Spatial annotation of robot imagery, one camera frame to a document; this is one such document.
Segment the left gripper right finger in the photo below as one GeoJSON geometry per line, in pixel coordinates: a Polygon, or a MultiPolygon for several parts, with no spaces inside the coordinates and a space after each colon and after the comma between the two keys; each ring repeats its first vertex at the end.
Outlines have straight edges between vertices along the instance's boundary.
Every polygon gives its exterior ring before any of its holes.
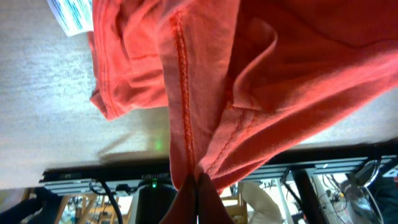
{"type": "Polygon", "coordinates": [[[198,221],[200,224],[233,224],[208,174],[198,178],[198,221]]]}

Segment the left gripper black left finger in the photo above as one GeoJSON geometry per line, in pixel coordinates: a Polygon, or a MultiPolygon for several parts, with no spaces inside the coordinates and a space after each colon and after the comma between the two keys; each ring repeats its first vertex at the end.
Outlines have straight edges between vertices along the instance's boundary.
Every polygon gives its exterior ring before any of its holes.
{"type": "Polygon", "coordinates": [[[188,175],[160,224],[194,224],[197,220],[197,184],[188,175]]]}

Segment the red printed t-shirt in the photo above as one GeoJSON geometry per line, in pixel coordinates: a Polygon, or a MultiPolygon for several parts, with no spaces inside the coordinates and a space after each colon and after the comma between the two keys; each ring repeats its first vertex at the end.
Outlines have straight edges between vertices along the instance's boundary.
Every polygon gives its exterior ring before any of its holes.
{"type": "Polygon", "coordinates": [[[105,0],[93,26],[91,102],[167,107],[176,187],[245,177],[397,85],[396,1],[105,0]]]}

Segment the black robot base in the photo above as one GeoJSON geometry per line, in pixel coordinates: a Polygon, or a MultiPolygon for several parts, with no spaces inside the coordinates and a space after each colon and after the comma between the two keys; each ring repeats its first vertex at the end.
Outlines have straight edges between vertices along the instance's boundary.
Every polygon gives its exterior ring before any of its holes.
{"type": "Polygon", "coordinates": [[[128,224],[158,224],[177,194],[170,178],[142,180],[132,198],[128,224]]]}

